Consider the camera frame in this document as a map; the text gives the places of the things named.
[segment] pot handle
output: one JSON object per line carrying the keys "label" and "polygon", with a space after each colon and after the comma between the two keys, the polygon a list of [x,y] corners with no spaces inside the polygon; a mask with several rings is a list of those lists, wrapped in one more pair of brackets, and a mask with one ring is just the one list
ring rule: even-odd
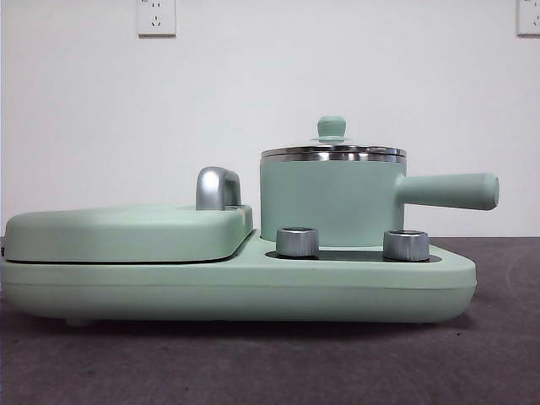
{"label": "pot handle", "polygon": [[240,177],[223,167],[209,166],[199,172],[195,209],[225,210],[226,205],[241,205]]}
{"label": "pot handle", "polygon": [[499,203],[499,179],[491,173],[403,177],[401,203],[490,210]]}

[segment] gray floor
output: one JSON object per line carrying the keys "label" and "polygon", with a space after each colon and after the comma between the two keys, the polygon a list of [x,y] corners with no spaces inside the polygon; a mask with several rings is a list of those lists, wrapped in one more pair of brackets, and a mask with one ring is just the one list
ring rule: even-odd
{"label": "gray floor", "polygon": [[540,403],[540,238],[434,238],[478,265],[438,325],[102,322],[2,301],[3,404]]}

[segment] appliance base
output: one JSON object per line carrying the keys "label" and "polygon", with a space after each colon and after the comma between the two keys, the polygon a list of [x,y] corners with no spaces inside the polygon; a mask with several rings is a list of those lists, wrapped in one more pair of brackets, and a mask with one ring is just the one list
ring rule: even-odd
{"label": "appliance base", "polygon": [[[254,231],[219,262],[2,262],[6,299],[74,326],[94,320],[375,321],[451,319],[476,288],[472,261],[436,246],[438,262],[285,260]],[[342,248],[341,251],[380,251]]]}

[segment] stainless steel rim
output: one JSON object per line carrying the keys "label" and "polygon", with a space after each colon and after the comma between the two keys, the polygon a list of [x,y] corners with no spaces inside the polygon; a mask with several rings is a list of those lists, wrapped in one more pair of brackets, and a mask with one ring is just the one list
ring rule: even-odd
{"label": "stainless steel rim", "polygon": [[309,154],[275,154],[261,157],[267,162],[318,162],[318,161],[389,162],[405,164],[406,158],[395,154],[368,154],[348,152],[314,152]]}
{"label": "stainless steel rim", "polygon": [[407,152],[405,152],[403,149],[386,148],[382,146],[343,145],[338,143],[269,149],[262,152],[261,157],[266,158],[268,156],[276,156],[281,154],[314,154],[320,152],[341,154],[389,154],[401,156],[403,158],[407,157]]}

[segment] silver knob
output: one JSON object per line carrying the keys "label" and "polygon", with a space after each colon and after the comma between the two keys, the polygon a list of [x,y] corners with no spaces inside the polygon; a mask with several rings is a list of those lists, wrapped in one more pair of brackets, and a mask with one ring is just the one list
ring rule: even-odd
{"label": "silver knob", "polygon": [[279,228],[276,234],[276,253],[288,257],[313,257],[319,254],[317,229],[299,226]]}
{"label": "silver knob", "polygon": [[421,262],[429,259],[429,236],[419,230],[390,230],[385,232],[382,249],[389,259]]}

